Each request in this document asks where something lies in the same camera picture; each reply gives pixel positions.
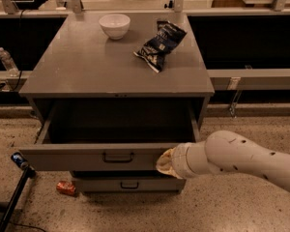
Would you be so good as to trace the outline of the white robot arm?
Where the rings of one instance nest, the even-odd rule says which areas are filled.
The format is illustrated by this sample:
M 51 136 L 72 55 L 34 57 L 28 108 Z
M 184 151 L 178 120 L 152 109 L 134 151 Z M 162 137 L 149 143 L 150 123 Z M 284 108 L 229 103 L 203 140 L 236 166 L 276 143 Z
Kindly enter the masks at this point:
M 229 130 L 166 150 L 157 160 L 156 169 L 178 179 L 204 174 L 248 174 L 290 192 L 290 155 L 264 148 Z

